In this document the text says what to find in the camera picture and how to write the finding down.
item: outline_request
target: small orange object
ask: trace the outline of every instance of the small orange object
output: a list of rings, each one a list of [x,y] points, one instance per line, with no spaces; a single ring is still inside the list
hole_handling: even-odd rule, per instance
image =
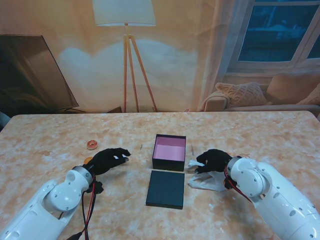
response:
[[[89,150],[94,150],[98,147],[98,142],[96,140],[88,141],[86,144],[86,148]]]
[[[91,161],[92,158],[93,158],[92,156],[87,157],[87,158],[84,160],[84,164],[88,164],[88,163]]]

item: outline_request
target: window pane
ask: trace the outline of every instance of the window pane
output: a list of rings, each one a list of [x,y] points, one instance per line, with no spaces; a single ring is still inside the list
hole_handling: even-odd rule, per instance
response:
[[[318,58],[320,58],[320,36],[318,36],[308,56],[308,59],[318,59]]]
[[[290,61],[318,6],[254,6],[238,60]]]
[[[312,1],[318,1],[318,0],[255,0],[257,3],[258,2],[312,2]]]

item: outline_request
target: wire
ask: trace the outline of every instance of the wire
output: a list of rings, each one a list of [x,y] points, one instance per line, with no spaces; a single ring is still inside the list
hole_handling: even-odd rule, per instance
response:
[[[91,219],[95,202],[96,202],[96,177],[93,176],[93,184],[92,184],[92,194],[91,194],[91,200],[90,200],[90,205],[89,205],[89,210],[87,213],[87,217],[85,215],[85,204],[84,204],[84,194],[86,191],[82,193],[81,196],[81,205],[82,205],[82,216],[83,216],[83,222],[84,222],[84,229],[82,230],[82,233],[84,232],[84,238],[85,240],[89,240],[89,234],[88,234],[88,225],[89,221]]]
[[[58,220],[60,220],[61,219],[61,217],[62,217],[62,215],[64,214],[64,211],[63,212],[61,212],[61,214],[60,214],[60,216],[59,216],[59,218],[58,218]]]
[[[237,188],[236,186],[234,186],[234,184],[231,182],[231,180],[229,179],[228,173],[227,173],[227,166],[228,166],[228,165],[226,165],[225,168],[224,168],[224,176],[225,176],[225,178],[228,180],[228,182],[230,183],[231,187],[232,187],[234,190],[236,190],[239,194],[241,194],[242,196],[244,196],[250,203],[252,203],[251,200],[250,200],[246,195],[244,195],[244,193],[243,193],[242,191],[240,191],[239,188]]]

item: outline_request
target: sofa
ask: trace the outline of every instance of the sofa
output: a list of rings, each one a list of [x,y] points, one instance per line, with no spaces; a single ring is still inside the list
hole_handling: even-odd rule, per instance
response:
[[[202,104],[205,112],[260,112],[260,111],[309,111],[320,115],[320,105],[297,103],[305,99],[320,84],[320,71],[308,73],[280,73],[270,84],[260,84],[260,88],[270,104],[259,106],[228,107],[229,97],[214,92]]]

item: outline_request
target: table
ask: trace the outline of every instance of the table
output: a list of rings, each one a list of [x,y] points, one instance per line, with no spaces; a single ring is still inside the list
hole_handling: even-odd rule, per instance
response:
[[[186,164],[213,148],[270,163],[320,207],[320,122],[307,111],[18,115],[0,133],[0,229],[43,183],[64,179],[98,151],[123,147],[130,161],[98,176],[105,190],[96,199],[91,240],[273,235],[244,197],[193,189],[191,173],[185,175],[183,210],[145,206],[156,134],[186,136]],[[99,147],[87,150],[92,139]],[[82,229],[79,208],[59,239]]]

